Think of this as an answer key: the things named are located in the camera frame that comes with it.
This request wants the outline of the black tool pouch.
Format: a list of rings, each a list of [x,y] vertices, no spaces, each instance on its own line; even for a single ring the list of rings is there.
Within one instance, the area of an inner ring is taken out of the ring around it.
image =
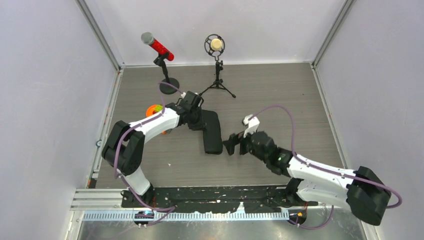
[[[223,144],[219,116],[211,110],[202,110],[201,113],[205,123],[203,129],[204,152],[211,155],[220,155],[223,152]]]

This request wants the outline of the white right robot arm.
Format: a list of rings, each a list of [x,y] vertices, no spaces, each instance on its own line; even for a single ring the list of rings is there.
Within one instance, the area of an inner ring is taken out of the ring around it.
[[[369,168],[338,168],[294,154],[275,144],[264,131],[231,134],[224,147],[233,155],[251,154],[274,174],[289,177],[283,196],[294,205],[324,203],[349,210],[359,220],[379,226],[392,196]]]

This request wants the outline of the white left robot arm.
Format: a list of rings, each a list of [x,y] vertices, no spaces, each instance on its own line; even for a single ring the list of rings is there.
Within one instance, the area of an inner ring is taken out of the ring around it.
[[[177,102],[171,102],[149,117],[135,122],[116,122],[103,146],[101,157],[114,169],[134,192],[141,207],[153,202],[153,186],[141,168],[145,144],[161,133],[186,125],[190,130],[203,130],[204,99],[192,91],[184,92]]]

